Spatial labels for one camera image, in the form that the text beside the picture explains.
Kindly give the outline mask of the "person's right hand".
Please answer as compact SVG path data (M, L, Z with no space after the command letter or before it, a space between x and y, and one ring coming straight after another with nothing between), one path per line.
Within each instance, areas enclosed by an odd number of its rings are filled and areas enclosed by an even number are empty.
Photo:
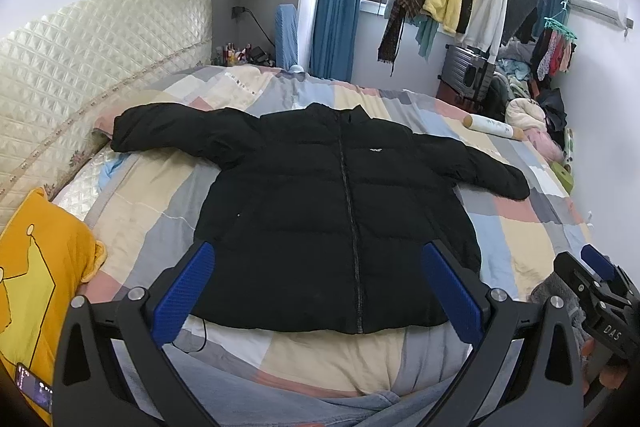
M627 384L631 365L607 347L589 337L580 348L582 357L582 394L587 409L597 405L603 411L628 409L636 384Z

